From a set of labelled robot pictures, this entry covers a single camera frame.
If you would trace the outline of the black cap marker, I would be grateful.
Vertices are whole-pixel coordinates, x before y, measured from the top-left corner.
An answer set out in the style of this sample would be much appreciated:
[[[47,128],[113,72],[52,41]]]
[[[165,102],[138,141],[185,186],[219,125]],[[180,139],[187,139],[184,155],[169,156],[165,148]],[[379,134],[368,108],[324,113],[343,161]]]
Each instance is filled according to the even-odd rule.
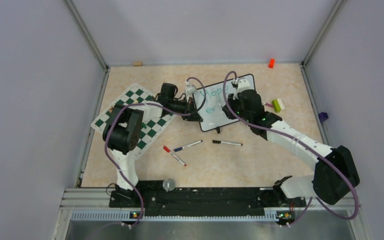
[[[212,140],[213,144],[225,144],[225,145],[233,145],[233,146],[243,146],[243,143],[239,142],[229,142],[229,141],[222,141],[222,140]]]

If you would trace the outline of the white whiteboard black frame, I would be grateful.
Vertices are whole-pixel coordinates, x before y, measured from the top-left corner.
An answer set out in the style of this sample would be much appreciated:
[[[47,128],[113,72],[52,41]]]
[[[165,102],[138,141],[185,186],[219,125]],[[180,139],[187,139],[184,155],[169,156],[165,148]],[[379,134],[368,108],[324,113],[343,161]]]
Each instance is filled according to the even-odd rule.
[[[237,118],[227,118],[223,112],[222,108],[226,103],[222,87],[223,82],[220,81],[205,86],[205,89],[199,88],[193,93],[196,107],[203,105],[198,111],[202,118],[202,122],[199,123],[202,132],[215,130],[239,121]]]

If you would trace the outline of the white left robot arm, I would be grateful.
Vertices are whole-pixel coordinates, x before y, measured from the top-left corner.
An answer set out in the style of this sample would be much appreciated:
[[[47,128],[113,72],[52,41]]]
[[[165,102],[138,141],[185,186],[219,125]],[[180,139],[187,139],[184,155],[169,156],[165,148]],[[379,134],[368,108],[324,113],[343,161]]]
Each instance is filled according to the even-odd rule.
[[[160,119],[168,114],[177,114],[185,121],[202,122],[199,115],[202,106],[196,106],[192,97],[197,88],[188,81],[183,97],[176,97],[178,87],[163,83],[160,92],[149,100],[140,103],[117,103],[109,116],[102,133],[104,151],[114,164],[117,172],[115,193],[129,207],[140,202],[140,193],[135,190],[139,178],[135,170],[136,156],[133,153],[140,142],[142,124],[152,119]]]

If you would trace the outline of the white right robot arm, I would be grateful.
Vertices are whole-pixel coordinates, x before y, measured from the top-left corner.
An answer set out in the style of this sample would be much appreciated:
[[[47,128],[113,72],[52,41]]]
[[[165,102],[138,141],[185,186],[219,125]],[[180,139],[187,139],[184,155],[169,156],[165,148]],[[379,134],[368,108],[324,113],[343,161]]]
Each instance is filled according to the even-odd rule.
[[[347,194],[359,203],[356,187],[360,178],[351,151],[316,141],[291,127],[275,113],[266,111],[254,89],[223,94],[222,110],[229,119],[246,124],[257,136],[278,144],[298,157],[313,171],[312,175],[287,176],[278,182],[273,200],[287,206],[293,198],[313,197],[335,205]]]

